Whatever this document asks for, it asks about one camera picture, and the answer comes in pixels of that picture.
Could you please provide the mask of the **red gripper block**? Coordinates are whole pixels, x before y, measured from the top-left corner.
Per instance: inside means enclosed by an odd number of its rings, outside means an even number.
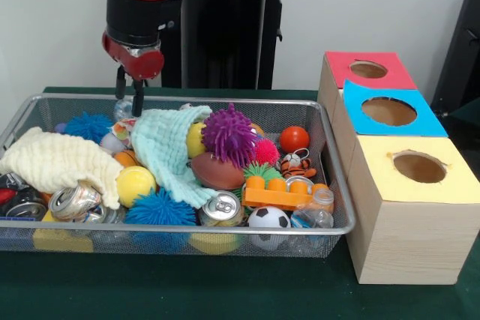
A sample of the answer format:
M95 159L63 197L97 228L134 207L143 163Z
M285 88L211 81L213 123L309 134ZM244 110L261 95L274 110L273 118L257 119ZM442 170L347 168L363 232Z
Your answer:
M118 67L115 81L115 97L125 97L125 72L133 78L134 96L132 100L132 116L141 116L143 111L144 89L143 79L154 79L164 67L164 55L161 44L149 46L124 45L113 40L107 33L102 35L102 46L106 53L121 66Z

